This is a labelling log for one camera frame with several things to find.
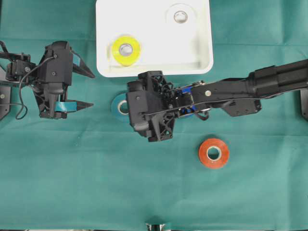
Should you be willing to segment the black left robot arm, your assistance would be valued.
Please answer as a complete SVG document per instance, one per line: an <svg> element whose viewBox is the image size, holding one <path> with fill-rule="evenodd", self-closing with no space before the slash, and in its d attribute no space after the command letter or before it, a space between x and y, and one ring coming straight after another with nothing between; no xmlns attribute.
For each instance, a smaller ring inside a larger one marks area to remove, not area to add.
<svg viewBox="0 0 308 231"><path fill-rule="evenodd" d="M73 113L92 107L92 103L69 100L68 87L72 84L72 75L77 73L89 78L95 75L82 58L73 51L69 42L56 41L45 47L39 64L31 62L29 54L8 52L1 42L0 57L9 60L5 70L0 71L0 117L4 118L11 106L20 106L20 112L27 113L21 93L19 102L11 101L12 88L30 87L38 105L39 117L47 119L66 119Z"/></svg>

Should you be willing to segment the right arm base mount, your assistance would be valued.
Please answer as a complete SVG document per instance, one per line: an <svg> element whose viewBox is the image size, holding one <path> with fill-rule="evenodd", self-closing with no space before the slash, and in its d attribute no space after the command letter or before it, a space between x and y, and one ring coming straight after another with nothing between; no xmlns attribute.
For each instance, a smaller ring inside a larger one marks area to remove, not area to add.
<svg viewBox="0 0 308 231"><path fill-rule="evenodd" d="M300 91L301 115L308 120L308 89Z"/></svg>

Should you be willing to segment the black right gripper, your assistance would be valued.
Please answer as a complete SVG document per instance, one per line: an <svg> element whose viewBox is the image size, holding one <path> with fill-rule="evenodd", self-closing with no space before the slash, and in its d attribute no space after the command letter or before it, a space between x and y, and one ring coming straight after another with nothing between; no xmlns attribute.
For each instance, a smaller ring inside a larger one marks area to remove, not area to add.
<svg viewBox="0 0 308 231"><path fill-rule="evenodd" d="M167 101L173 85L162 71L138 74L138 79L127 83L129 123L140 136L149 142L173 138L175 114L167 112L174 103Z"/></svg>

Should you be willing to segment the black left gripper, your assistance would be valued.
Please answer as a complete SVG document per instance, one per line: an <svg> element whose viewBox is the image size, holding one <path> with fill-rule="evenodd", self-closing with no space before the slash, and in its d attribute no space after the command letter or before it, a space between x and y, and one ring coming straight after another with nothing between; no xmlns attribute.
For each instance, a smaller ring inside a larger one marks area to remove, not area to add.
<svg viewBox="0 0 308 231"><path fill-rule="evenodd" d="M65 119L68 113L93 106L92 103L67 99L67 88L72 84L72 72L95 78L80 55L71 50L67 41L57 41L46 46L39 64L33 84L39 117Z"/></svg>

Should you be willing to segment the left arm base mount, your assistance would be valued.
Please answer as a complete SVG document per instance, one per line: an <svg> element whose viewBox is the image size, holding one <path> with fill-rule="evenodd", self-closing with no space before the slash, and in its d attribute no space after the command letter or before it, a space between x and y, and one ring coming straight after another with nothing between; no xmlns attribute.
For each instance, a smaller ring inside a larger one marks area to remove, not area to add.
<svg viewBox="0 0 308 231"><path fill-rule="evenodd" d="M10 112L11 92L11 87L0 87L0 120Z"/></svg>

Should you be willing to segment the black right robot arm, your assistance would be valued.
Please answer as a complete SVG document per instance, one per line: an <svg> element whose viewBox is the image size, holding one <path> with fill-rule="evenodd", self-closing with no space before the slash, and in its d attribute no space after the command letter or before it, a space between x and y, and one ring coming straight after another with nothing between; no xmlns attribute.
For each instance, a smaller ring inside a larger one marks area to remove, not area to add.
<svg viewBox="0 0 308 231"><path fill-rule="evenodd" d="M232 117L255 114L263 99L307 87L307 60L262 68L246 78L198 81L183 87L174 87L161 71L148 71L127 84L129 123L148 141L165 141L173 137L177 118L195 115L205 121L213 108Z"/></svg>

